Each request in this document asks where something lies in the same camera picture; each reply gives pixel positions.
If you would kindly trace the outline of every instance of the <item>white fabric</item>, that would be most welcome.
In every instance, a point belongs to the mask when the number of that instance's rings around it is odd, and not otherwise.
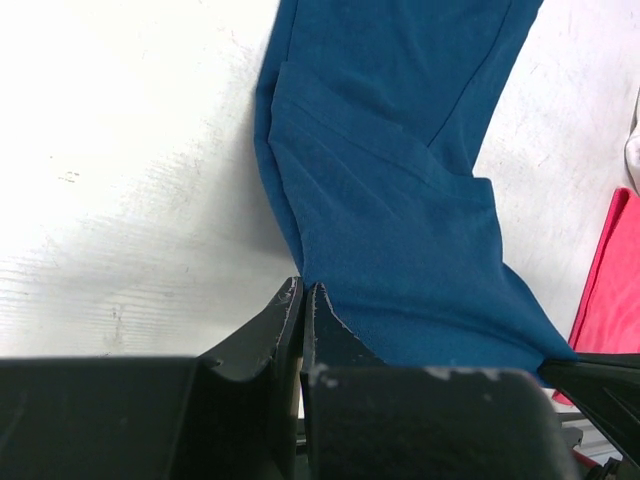
[[[629,175],[631,175],[636,191],[640,193],[640,125],[638,124],[638,117],[640,117],[640,92],[638,93],[638,100],[636,100],[631,135],[629,135],[629,140],[627,140],[624,149]]]

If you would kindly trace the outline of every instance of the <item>black object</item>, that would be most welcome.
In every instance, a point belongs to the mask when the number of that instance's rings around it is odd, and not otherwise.
[[[0,432],[2,479],[577,478],[527,374],[387,366],[297,278],[195,359],[0,360]]]
[[[640,355],[581,354],[547,361],[539,373],[640,468]]]

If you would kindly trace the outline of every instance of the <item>white surface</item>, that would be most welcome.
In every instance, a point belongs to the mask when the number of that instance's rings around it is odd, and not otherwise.
[[[0,355],[198,354],[295,273],[251,144],[276,7],[0,5]],[[477,168],[565,335],[625,179],[638,21],[547,0]]]

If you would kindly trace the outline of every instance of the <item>blue cloth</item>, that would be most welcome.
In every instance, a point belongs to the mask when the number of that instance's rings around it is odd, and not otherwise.
[[[393,365],[575,359],[472,168],[539,0],[282,0],[255,147],[305,285]]]

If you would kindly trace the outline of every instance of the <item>red towel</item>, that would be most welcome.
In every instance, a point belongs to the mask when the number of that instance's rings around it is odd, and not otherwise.
[[[613,195],[569,344],[581,353],[640,353],[640,198],[628,188]]]

